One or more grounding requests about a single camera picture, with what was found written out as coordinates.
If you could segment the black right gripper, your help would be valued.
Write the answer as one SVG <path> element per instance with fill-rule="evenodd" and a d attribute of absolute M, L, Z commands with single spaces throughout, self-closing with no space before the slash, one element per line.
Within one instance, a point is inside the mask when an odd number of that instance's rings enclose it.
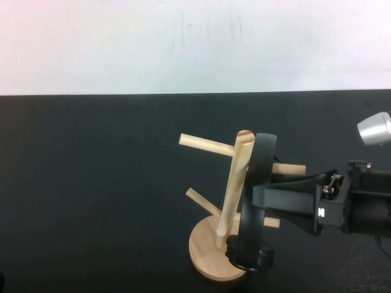
<path fill-rule="evenodd" d="M 313 236 L 326 225 L 347 234 L 390 237 L 390 173 L 336 173 L 272 175 L 269 185 L 253 187 L 252 204 Z"/>

